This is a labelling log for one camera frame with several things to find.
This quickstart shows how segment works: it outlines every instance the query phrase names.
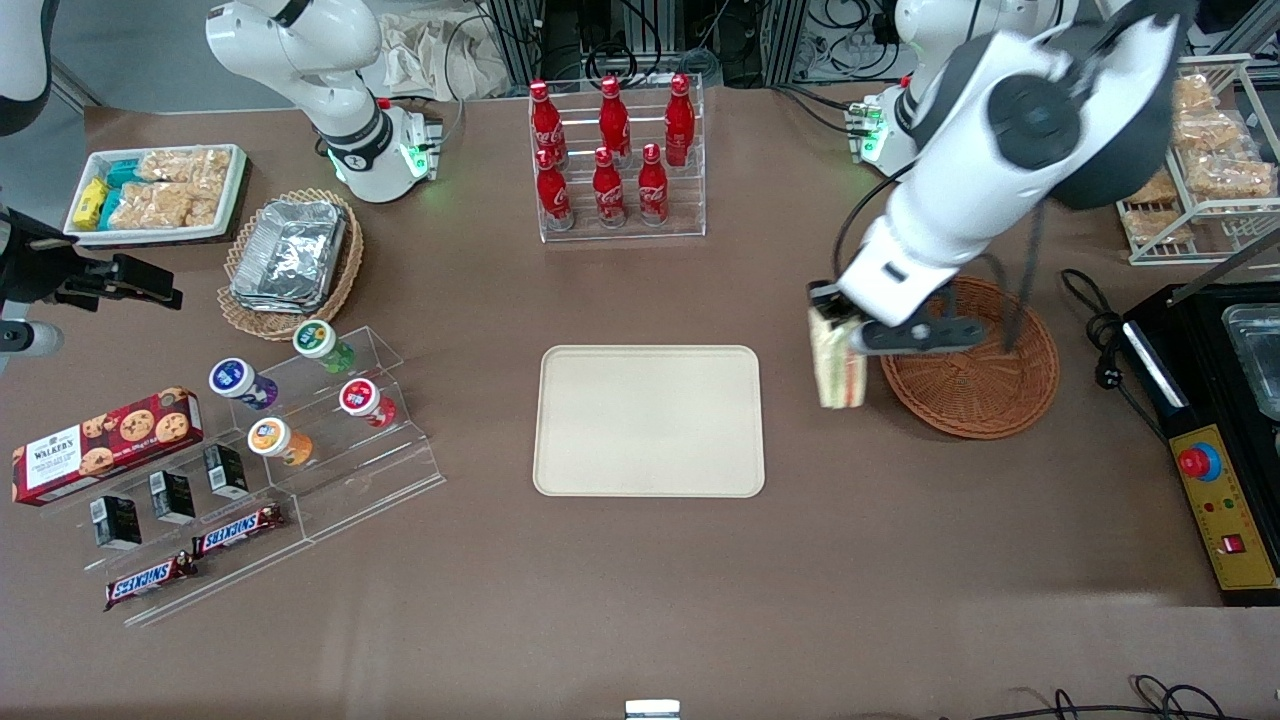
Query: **coca-cola bottle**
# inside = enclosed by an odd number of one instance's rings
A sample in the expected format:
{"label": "coca-cola bottle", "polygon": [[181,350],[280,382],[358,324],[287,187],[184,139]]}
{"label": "coca-cola bottle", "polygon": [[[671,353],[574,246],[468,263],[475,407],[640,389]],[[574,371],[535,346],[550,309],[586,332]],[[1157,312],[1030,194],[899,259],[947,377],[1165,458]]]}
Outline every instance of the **coca-cola bottle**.
{"label": "coca-cola bottle", "polygon": [[689,100],[689,76],[671,78],[671,100],[667,101],[667,164],[684,168],[689,147],[694,143],[694,104]]}
{"label": "coca-cola bottle", "polygon": [[529,96],[534,99],[534,111],[530,122],[534,126],[534,140],[539,150],[550,150],[556,165],[562,168],[568,159],[568,147],[564,146],[564,126],[559,119],[559,110],[552,105],[547,83],[535,79],[529,83]]}
{"label": "coca-cola bottle", "polygon": [[662,151],[657,142],[644,146],[640,152],[644,167],[640,168],[640,219],[646,225],[660,225],[667,222],[667,170],[662,167]]}
{"label": "coca-cola bottle", "polygon": [[568,206],[564,176],[556,169],[556,155],[544,147],[534,158],[538,161],[538,200],[547,214],[547,229],[567,231],[573,227],[573,210]]}
{"label": "coca-cola bottle", "polygon": [[600,138],[613,152],[614,161],[622,164],[631,156],[631,118],[627,115],[627,106],[622,104],[618,78],[604,76],[600,94],[604,95],[600,105]]}
{"label": "coca-cola bottle", "polygon": [[622,205],[622,176],[613,167],[613,152],[608,147],[595,149],[595,209],[600,213],[600,224],[607,228],[621,228],[627,222],[627,209]]}

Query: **bottle cap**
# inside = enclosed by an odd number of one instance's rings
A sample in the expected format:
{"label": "bottle cap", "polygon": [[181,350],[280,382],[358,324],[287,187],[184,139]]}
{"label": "bottle cap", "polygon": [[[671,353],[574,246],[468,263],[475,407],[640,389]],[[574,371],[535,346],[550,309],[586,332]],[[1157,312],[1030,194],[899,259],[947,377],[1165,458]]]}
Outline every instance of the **bottle cap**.
{"label": "bottle cap", "polygon": [[279,418],[262,418],[248,429],[248,447],[259,455],[273,457],[289,446],[293,430]]}
{"label": "bottle cap", "polygon": [[338,393],[338,405],[348,414],[362,418],[376,410],[381,398],[378,386],[365,378],[356,378],[342,386],[342,392]]}
{"label": "bottle cap", "polygon": [[209,372],[209,388],[223,397],[239,397],[253,387],[257,373],[239,357],[228,357]]}
{"label": "bottle cap", "polygon": [[307,320],[293,331],[293,350],[298,355],[316,360],[338,347],[338,333],[324,320]]}

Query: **power cord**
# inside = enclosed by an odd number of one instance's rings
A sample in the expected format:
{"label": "power cord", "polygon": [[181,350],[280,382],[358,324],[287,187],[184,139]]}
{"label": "power cord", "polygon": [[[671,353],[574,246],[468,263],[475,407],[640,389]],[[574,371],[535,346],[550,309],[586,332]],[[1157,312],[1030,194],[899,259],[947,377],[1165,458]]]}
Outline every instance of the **power cord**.
{"label": "power cord", "polygon": [[[1098,364],[1093,368],[1093,382],[1103,389],[1119,389],[1121,397],[1129,404],[1129,407],[1133,407],[1133,411],[1142,418],[1142,421],[1147,423],[1151,432],[1156,433],[1156,437],[1161,441],[1165,441],[1165,433],[1160,429],[1160,424],[1138,404],[1138,400],[1124,384],[1124,373],[1120,372],[1120,365],[1116,361],[1116,356],[1120,354],[1121,343],[1124,342],[1124,318],[1111,309],[1107,296],[1102,293],[1102,288],[1089,275],[1075,268],[1068,268],[1060,273],[1060,277],[1062,278],[1062,287],[1079,300],[1080,305],[1084,305],[1093,313],[1084,323],[1084,336],[1098,350]],[[1076,283],[1083,283],[1084,290],[1076,287]]]}

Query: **white tray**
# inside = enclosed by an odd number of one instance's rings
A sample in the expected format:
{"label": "white tray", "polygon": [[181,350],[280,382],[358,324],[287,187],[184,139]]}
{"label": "white tray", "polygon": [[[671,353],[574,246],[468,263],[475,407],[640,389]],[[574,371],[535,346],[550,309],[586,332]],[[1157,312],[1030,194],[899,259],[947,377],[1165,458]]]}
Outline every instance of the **white tray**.
{"label": "white tray", "polygon": [[548,350],[534,486],[550,496],[760,492],[764,430],[755,352],[740,345]]}
{"label": "white tray", "polygon": [[[223,183],[223,196],[218,200],[218,214],[214,215],[214,224],[191,228],[156,228],[138,231],[82,231],[72,224],[72,214],[79,197],[95,177],[105,177],[111,163],[119,160],[141,160],[147,150],[227,150],[232,154],[230,165],[227,168],[227,182]],[[81,182],[76,186],[76,195],[72,196],[70,209],[67,211],[67,220],[63,222],[63,232],[79,238],[81,247],[147,247],[154,245],[180,245],[186,242],[201,242],[211,237],[227,233],[227,227],[232,222],[236,210],[236,197],[239,195],[241,182],[244,179],[244,151],[237,145],[182,145],[178,147],[137,147],[132,150],[104,150],[93,152],[84,161],[84,170],[81,173]]]}

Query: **cookie box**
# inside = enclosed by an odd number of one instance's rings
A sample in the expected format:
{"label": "cookie box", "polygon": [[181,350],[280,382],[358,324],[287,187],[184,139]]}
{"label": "cookie box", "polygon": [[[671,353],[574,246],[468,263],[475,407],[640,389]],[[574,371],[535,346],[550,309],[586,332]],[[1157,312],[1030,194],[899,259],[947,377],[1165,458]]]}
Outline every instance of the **cookie box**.
{"label": "cookie box", "polygon": [[172,387],[13,451],[13,501],[46,505],[205,437],[196,396]]}

